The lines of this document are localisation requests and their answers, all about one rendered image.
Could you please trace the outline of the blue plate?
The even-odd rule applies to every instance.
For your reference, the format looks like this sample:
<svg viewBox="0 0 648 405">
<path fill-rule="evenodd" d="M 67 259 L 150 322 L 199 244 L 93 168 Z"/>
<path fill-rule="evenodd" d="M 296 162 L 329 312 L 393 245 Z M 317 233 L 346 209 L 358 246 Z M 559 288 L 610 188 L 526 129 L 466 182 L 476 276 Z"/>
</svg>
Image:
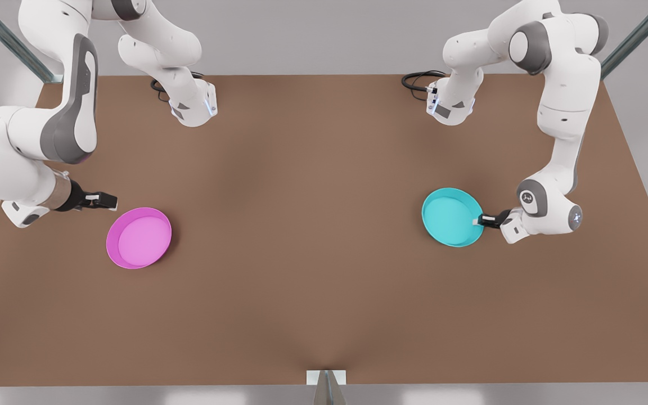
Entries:
<svg viewBox="0 0 648 405">
<path fill-rule="evenodd" d="M 440 188 L 422 203 L 422 223 L 435 241 L 450 247 L 465 247 L 478 241 L 483 226 L 473 220 L 483 213 L 473 196 L 457 188 Z"/>
</svg>

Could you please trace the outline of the pink plate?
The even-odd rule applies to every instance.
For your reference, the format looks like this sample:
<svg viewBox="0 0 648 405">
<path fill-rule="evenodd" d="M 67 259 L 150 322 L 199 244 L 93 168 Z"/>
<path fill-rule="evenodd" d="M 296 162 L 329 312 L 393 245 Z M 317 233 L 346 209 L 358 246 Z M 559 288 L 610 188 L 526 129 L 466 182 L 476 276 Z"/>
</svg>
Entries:
<svg viewBox="0 0 648 405">
<path fill-rule="evenodd" d="M 106 236 L 106 253 L 124 269 L 141 269 L 157 262 L 172 243 L 169 218 L 154 208 L 129 210 L 116 219 Z"/>
</svg>

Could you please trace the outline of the silver frame post with foot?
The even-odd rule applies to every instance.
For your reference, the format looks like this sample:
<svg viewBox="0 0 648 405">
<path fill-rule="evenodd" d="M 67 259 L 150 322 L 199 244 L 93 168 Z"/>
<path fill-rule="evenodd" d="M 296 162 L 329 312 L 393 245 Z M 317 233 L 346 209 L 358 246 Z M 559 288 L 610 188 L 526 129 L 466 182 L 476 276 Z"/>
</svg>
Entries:
<svg viewBox="0 0 648 405">
<path fill-rule="evenodd" d="M 313 405 L 347 405 L 347 401 L 340 390 L 347 384 L 345 371 L 306 371 L 307 385 L 316 385 Z"/>
</svg>

